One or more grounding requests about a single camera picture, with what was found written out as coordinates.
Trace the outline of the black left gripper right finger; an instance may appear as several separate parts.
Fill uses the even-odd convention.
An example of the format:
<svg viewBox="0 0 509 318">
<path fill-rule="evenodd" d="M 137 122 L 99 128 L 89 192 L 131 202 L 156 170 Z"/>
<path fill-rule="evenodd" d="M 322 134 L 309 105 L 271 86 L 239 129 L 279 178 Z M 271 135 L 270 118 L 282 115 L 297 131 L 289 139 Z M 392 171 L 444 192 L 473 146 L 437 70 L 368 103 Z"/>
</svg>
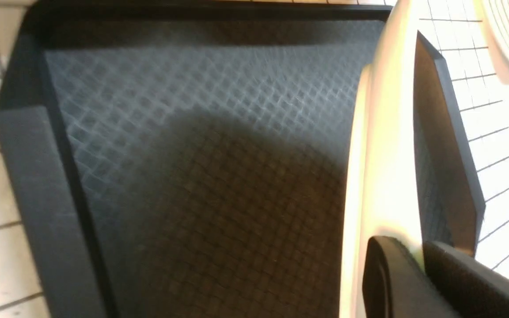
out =
<svg viewBox="0 0 509 318">
<path fill-rule="evenodd" d="M 425 272 L 463 318 L 509 318 L 509 279 L 441 242 L 423 245 Z"/>
</svg>

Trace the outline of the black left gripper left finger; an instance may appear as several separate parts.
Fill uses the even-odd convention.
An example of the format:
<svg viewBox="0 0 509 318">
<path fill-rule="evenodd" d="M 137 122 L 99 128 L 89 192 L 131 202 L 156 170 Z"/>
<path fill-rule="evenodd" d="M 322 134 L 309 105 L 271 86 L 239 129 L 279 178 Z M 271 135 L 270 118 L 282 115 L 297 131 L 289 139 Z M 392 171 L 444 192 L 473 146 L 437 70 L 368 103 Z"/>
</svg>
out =
<svg viewBox="0 0 509 318">
<path fill-rule="evenodd" d="M 456 318 L 411 253 L 395 238 L 368 240 L 362 297 L 368 318 Z"/>
</svg>

